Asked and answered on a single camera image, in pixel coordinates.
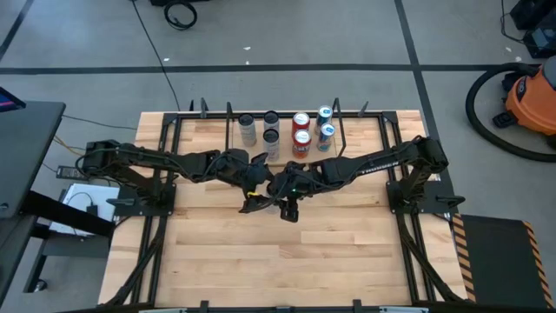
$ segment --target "shop vacuum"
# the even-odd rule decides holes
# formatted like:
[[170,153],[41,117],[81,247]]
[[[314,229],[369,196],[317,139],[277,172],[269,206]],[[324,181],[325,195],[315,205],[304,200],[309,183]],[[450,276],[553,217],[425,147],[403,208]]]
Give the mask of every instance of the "shop vacuum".
[[475,98],[482,85],[492,77],[505,75],[502,87],[508,92],[506,111],[493,118],[494,125],[505,128],[520,125],[544,134],[547,143],[556,149],[556,56],[540,67],[523,63],[505,63],[487,71],[467,93],[466,113],[469,123],[487,141],[516,156],[529,160],[556,163],[556,154],[539,153],[515,146],[494,135],[479,120]]

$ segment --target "red soda can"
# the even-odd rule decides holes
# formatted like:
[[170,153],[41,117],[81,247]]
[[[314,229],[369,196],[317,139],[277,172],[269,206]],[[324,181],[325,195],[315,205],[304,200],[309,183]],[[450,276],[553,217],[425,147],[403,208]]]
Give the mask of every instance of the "red soda can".
[[299,112],[294,115],[292,122],[292,137],[295,136],[297,130],[308,130],[311,119],[307,113]]
[[311,134],[308,130],[297,130],[294,135],[294,157],[305,158],[311,148]]

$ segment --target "white can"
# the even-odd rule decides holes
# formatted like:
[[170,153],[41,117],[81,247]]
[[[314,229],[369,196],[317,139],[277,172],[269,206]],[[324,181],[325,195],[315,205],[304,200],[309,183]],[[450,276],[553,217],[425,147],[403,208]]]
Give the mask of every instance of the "white can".
[[262,117],[264,121],[264,130],[276,130],[280,132],[280,118],[278,117],[278,113],[275,111],[268,111]]
[[249,113],[243,113],[238,118],[242,141],[246,147],[252,147],[257,143],[257,133],[255,131],[255,119]]
[[277,130],[265,130],[262,134],[264,151],[268,153],[267,160],[277,161],[280,157],[280,134]]

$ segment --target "concrete floor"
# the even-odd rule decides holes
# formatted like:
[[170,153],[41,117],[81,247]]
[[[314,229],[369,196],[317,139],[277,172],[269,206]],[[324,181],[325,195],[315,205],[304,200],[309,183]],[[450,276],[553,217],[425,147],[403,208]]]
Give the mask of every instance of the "concrete floor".
[[[516,2],[507,0],[506,9]],[[161,58],[169,59],[164,64],[174,67],[169,79],[182,108],[191,99],[198,103],[205,97],[211,110],[223,110],[226,101],[235,110],[302,110],[339,97],[343,109],[359,109],[369,101],[370,110],[424,111],[429,133],[440,134],[450,158],[455,191],[467,198],[460,212],[532,223],[548,280],[556,282],[556,165],[508,155],[471,130],[464,101],[480,71],[441,66],[436,68],[440,71],[420,71],[420,65],[516,59],[538,63],[525,47],[500,34],[499,0],[212,0],[195,3],[198,24],[185,32],[171,29],[162,10],[146,0],[139,0],[137,7]],[[13,40],[4,40],[14,33],[12,25],[23,8],[27,14]],[[407,15],[406,30],[400,10]],[[506,25],[509,33],[519,34],[511,21]],[[414,42],[409,53],[408,36]],[[3,0],[2,41],[10,46],[5,54],[0,49],[0,85],[22,99],[65,102],[68,115],[132,127],[142,111],[175,110],[167,82],[156,69],[156,55],[128,0]],[[324,63],[339,65],[330,70],[250,69],[260,64]],[[225,65],[244,66],[230,71]],[[114,71],[121,73],[103,74]],[[424,83],[415,80],[420,75]],[[501,97],[495,81],[481,91],[477,103],[485,120],[500,110]],[[508,134],[519,144],[544,149],[534,134],[509,130],[501,135]],[[134,139],[133,131],[67,119],[57,135],[75,146],[106,138]],[[44,162],[55,168],[74,161],[53,144]],[[41,169],[33,188],[58,197],[70,183]],[[49,289],[22,294],[37,248],[37,241],[31,241],[0,312],[96,304],[106,263],[102,259],[51,258],[43,271]]]

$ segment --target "wooden table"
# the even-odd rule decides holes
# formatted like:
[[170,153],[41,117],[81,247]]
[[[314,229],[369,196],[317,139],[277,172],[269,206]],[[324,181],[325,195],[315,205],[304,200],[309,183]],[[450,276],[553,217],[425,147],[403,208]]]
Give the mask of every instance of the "wooden table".
[[[418,110],[397,113],[404,141],[425,135]],[[137,146],[157,149],[162,115],[142,113]],[[376,119],[344,118],[344,128],[345,157],[382,150]],[[225,130],[223,120],[187,120],[179,153],[223,150]],[[230,145],[240,145],[231,131]],[[340,147],[337,140],[336,149]],[[363,305],[410,304],[386,181],[386,171],[377,172],[342,190],[304,199],[300,221],[288,223],[280,219],[278,209],[237,213],[242,193],[225,183],[194,184],[178,178],[156,307],[198,307],[201,300],[209,300],[213,307],[351,306],[353,299],[361,299]],[[116,230],[99,303],[115,295],[136,265],[143,220],[130,218]],[[431,264],[456,294],[467,298],[448,223],[430,215],[421,215],[420,221]],[[414,267],[420,297],[425,299],[415,261]],[[149,275],[147,268],[143,301]]]

